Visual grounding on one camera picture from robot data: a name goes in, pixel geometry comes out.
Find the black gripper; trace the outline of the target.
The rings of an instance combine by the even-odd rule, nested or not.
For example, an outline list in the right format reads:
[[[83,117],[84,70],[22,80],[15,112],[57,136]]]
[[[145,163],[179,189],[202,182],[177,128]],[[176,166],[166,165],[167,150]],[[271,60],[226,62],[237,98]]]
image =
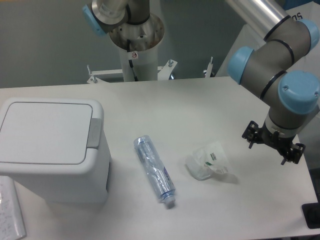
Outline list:
[[[294,136],[281,137],[280,132],[271,133],[265,124],[259,128],[259,125],[253,120],[249,122],[241,137],[249,143],[249,149],[254,144],[264,144],[277,150],[283,156],[281,165],[286,162],[298,164],[306,149],[302,143],[293,144]]]

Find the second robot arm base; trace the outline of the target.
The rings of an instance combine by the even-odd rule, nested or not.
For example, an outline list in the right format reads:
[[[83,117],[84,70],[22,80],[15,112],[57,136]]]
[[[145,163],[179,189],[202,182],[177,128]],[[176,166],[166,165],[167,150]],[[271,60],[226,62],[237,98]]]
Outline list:
[[[93,0],[82,7],[82,13],[98,36],[104,36],[123,24],[142,25],[151,15],[148,0]]]

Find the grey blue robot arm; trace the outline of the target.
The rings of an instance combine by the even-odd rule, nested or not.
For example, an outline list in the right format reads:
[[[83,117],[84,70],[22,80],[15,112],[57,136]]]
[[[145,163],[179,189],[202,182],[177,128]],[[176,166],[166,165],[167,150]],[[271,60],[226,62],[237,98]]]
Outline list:
[[[251,121],[242,137],[250,145],[275,149],[284,163],[297,164],[306,147],[294,138],[320,110],[320,81],[310,72],[290,68],[318,44],[319,28],[311,20],[293,19],[273,0],[228,4],[264,40],[259,49],[239,48],[227,65],[237,84],[269,106],[263,125]]]

